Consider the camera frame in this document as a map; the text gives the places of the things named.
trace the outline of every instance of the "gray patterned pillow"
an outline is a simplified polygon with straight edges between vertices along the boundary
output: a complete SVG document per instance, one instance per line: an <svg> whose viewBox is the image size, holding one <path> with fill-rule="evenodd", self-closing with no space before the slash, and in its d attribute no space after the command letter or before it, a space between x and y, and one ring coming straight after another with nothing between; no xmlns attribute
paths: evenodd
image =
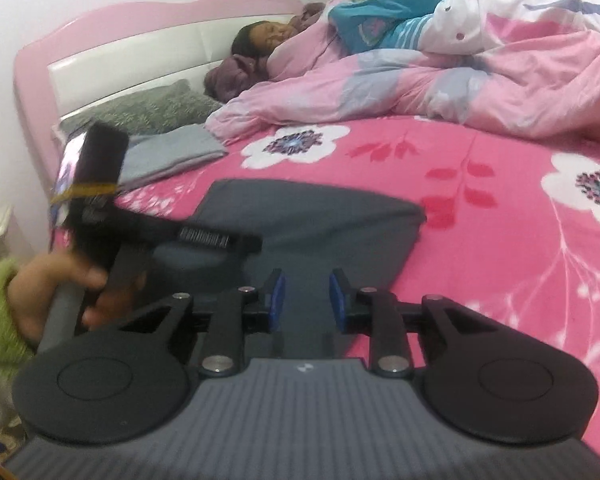
<svg viewBox="0 0 600 480"><path fill-rule="evenodd" d="M89 120L100 120L132 136L165 134L186 124L202 124L221 106L181 79L169 86L117 97L68 117L59 126L69 134Z"/></svg>

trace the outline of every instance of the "ribbed gray surface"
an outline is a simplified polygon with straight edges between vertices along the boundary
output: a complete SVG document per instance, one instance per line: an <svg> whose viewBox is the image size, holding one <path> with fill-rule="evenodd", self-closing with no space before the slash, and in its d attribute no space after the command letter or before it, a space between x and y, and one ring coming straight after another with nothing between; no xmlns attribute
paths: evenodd
<svg viewBox="0 0 600 480"><path fill-rule="evenodd" d="M205 381L146 437L106 449L36 438L8 466L20 480L600 478L600 459L576 440L540 449L472 440L429 414L408 382L357 360L252 360L237 378Z"/></svg>

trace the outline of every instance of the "pink bedsheet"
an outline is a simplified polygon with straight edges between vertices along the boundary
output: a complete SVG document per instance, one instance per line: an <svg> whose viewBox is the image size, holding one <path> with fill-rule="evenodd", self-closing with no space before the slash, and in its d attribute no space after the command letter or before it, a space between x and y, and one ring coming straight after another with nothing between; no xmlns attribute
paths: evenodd
<svg viewBox="0 0 600 480"><path fill-rule="evenodd" d="M419 202L428 221L395 283L398 298L453 298L570 352L600 386L600 145L576 147L584 155L413 117L295 126L234 144L226 158L122 203L186 218L220 178ZM350 354L366 356L367 343L360 338ZM585 438L600 453L600 402Z"/></svg>

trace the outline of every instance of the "purple cloth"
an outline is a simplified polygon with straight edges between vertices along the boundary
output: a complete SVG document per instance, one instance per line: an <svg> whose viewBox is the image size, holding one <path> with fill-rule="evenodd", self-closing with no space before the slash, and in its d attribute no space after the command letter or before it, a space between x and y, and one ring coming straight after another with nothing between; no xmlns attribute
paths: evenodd
<svg viewBox="0 0 600 480"><path fill-rule="evenodd" d="M302 14L291 18L289 25L291 25L298 32L307 30L311 25L317 22L322 15L325 4L313 3L306 4L302 9Z"/></svg>
<svg viewBox="0 0 600 480"><path fill-rule="evenodd" d="M234 54L205 76L206 93L227 103L252 86L269 79L267 58L259 60Z"/></svg>

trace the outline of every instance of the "pink bed frame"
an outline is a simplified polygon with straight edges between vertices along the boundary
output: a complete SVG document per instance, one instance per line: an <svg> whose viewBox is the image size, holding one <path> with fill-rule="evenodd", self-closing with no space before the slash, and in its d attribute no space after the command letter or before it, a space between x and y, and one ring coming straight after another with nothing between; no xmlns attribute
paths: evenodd
<svg viewBox="0 0 600 480"><path fill-rule="evenodd" d="M50 185L59 165L52 126L58 122L56 97L49 77L52 63L112 41L187 23L297 14L300 0L197 0L184 4L134 2L87 12L48 36L28 44L14 62L14 88L22 128L38 164L43 185Z"/></svg>

